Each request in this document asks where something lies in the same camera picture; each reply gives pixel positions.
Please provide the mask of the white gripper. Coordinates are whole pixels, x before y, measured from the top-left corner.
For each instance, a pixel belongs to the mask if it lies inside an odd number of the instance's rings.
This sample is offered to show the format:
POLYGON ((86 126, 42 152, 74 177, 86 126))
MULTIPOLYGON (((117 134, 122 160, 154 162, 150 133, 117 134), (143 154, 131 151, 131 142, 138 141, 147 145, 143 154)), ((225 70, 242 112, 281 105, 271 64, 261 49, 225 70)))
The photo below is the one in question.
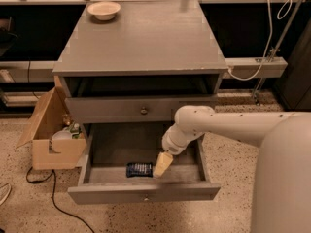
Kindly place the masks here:
POLYGON ((161 152, 156 160, 153 176, 161 177, 173 162, 173 155, 179 155, 194 140, 203 136, 202 132, 183 131, 178 124, 172 125, 163 135, 161 143, 166 152, 161 152))

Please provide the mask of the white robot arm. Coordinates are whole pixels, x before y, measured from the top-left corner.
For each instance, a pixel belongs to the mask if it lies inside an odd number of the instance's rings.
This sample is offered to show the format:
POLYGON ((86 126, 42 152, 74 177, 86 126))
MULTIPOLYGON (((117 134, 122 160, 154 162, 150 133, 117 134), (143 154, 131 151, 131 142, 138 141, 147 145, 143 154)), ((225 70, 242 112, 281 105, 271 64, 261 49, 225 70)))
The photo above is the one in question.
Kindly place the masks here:
POLYGON ((162 176, 175 155, 207 132, 259 148, 251 233, 311 233, 310 113, 217 113, 183 106, 162 137, 154 175, 162 176))

